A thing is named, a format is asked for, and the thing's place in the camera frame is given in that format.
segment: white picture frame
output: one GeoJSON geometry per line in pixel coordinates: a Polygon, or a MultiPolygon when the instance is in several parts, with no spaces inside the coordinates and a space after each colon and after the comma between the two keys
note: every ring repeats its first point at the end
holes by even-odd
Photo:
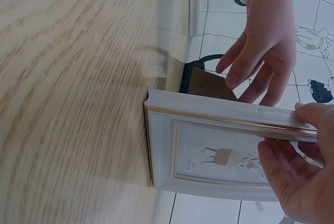
{"type": "Polygon", "coordinates": [[[316,142],[316,129],[293,111],[235,101],[149,90],[145,114],[152,183],[171,192],[277,201],[257,143],[316,142]]]}

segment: fingernail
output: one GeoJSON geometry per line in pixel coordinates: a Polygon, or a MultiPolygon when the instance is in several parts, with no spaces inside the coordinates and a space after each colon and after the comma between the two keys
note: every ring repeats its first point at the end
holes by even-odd
{"type": "Polygon", "coordinates": [[[303,103],[300,103],[300,102],[297,102],[296,105],[294,105],[294,108],[299,108],[299,107],[302,107],[304,104],[303,103]]]}
{"type": "Polygon", "coordinates": [[[226,85],[231,89],[235,88],[237,85],[239,85],[239,79],[234,75],[228,75],[226,77],[226,85]]]}
{"type": "Polygon", "coordinates": [[[217,67],[216,67],[216,73],[217,73],[217,74],[221,74],[221,73],[222,73],[222,70],[221,70],[220,68],[217,68],[217,67]]]}

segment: gold frame trim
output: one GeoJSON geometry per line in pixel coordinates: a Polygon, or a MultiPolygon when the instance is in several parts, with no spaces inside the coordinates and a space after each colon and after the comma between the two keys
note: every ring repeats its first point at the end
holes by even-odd
{"type": "Polygon", "coordinates": [[[211,121],[218,121],[218,122],[225,122],[225,123],[232,123],[232,124],[239,124],[239,125],[253,126],[253,127],[263,127],[263,128],[267,128],[271,130],[282,130],[282,131],[297,132],[300,134],[311,134],[311,135],[317,134],[316,129],[308,129],[308,128],[303,128],[303,127],[289,127],[289,126],[252,122],[252,121],[235,120],[235,119],[230,119],[230,118],[225,118],[225,117],[189,113],[189,112],[157,108],[157,107],[151,107],[151,106],[147,106],[147,110],[152,111],[152,112],[157,112],[157,113],[167,113],[167,114],[174,114],[174,115],[184,116],[184,117],[193,117],[193,118],[202,119],[202,120],[211,120],[211,121]]]}

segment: finger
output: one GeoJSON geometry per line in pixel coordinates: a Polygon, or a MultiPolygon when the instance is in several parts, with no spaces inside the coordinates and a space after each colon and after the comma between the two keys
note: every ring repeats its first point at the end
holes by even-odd
{"type": "Polygon", "coordinates": [[[216,66],[216,73],[220,74],[228,68],[238,57],[246,43],[246,34],[243,32],[237,41],[228,49],[216,66]]]}
{"type": "Polygon", "coordinates": [[[273,107],[280,101],[290,77],[289,71],[275,72],[271,78],[266,95],[260,105],[273,107]]]}
{"type": "Polygon", "coordinates": [[[318,162],[320,165],[324,166],[325,161],[323,155],[320,151],[320,148],[317,143],[298,143],[298,148],[304,154],[306,154],[309,158],[313,159],[314,161],[318,162]]]}
{"type": "Polygon", "coordinates": [[[330,108],[330,105],[320,103],[309,103],[306,105],[297,103],[295,106],[295,111],[302,122],[311,124],[315,128],[318,128],[320,119],[330,108]]]}
{"type": "Polygon", "coordinates": [[[253,103],[261,94],[263,94],[269,85],[273,71],[271,67],[264,63],[250,86],[240,96],[240,102],[253,103]]]}
{"type": "Polygon", "coordinates": [[[254,74],[256,74],[257,71],[259,71],[259,69],[262,67],[263,63],[264,63],[264,61],[263,61],[263,60],[260,60],[260,61],[256,64],[256,66],[255,66],[254,70],[251,72],[251,74],[247,77],[247,79],[251,78],[254,74]]]}
{"type": "Polygon", "coordinates": [[[226,77],[226,84],[234,89],[245,81],[268,50],[268,47],[263,47],[254,40],[247,38],[244,48],[231,66],[226,77]]]}
{"type": "Polygon", "coordinates": [[[308,163],[300,154],[296,152],[290,142],[286,140],[278,140],[277,143],[285,155],[288,163],[297,175],[309,179],[319,172],[320,168],[308,163]]]}
{"type": "Polygon", "coordinates": [[[293,184],[293,172],[283,167],[268,140],[260,142],[257,148],[267,180],[278,199],[281,199],[284,192],[293,184]]]}

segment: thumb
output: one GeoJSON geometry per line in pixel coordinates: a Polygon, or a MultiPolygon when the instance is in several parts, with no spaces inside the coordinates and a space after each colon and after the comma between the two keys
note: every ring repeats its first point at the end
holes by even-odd
{"type": "Polygon", "coordinates": [[[304,122],[313,125],[315,128],[319,127],[319,122],[329,109],[333,108],[330,105],[320,103],[309,103],[295,105],[295,111],[299,119],[304,122]]]}
{"type": "Polygon", "coordinates": [[[256,67],[263,55],[270,49],[247,38],[244,48],[233,62],[226,77],[226,84],[230,88],[235,88],[245,81],[256,67]]]}

